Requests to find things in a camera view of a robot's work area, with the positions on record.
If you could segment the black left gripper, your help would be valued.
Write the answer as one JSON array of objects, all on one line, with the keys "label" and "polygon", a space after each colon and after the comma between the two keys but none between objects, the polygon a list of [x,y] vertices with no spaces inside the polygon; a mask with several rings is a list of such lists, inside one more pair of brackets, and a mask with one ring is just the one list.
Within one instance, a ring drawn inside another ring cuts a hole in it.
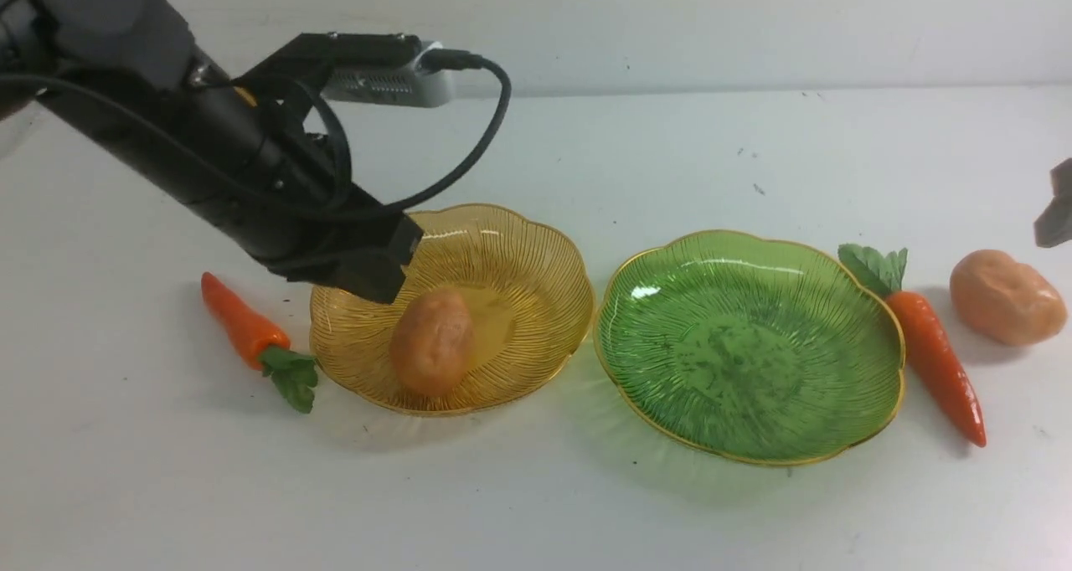
[{"label": "black left gripper", "polygon": [[291,282],[333,288],[375,304],[394,303],[406,282],[406,267],[425,230],[402,211],[352,185],[330,221],[285,216],[297,224],[297,239],[280,255],[252,254],[268,272]]}]

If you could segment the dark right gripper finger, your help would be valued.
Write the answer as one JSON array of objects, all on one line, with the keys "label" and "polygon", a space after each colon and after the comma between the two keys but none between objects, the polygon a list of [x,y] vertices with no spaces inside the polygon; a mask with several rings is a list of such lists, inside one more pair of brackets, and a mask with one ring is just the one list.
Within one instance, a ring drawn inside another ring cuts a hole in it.
[{"label": "dark right gripper finger", "polygon": [[1061,246],[1071,240],[1071,157],[1049,171],[1052,198],[1033,223],[1034,245],[1038,247]]}]

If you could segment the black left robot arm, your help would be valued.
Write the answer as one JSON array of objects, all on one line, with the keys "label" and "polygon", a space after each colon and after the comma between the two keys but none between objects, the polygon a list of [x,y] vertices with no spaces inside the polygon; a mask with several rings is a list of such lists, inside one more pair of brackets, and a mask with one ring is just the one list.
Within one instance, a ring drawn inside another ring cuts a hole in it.
[{"label": "black left robot arm", "polygon": [[422,238],[352,177],[317,77],[230,78],[168,0],[3,0],[3,116],[35,101],[268,272],[389,304]]}]

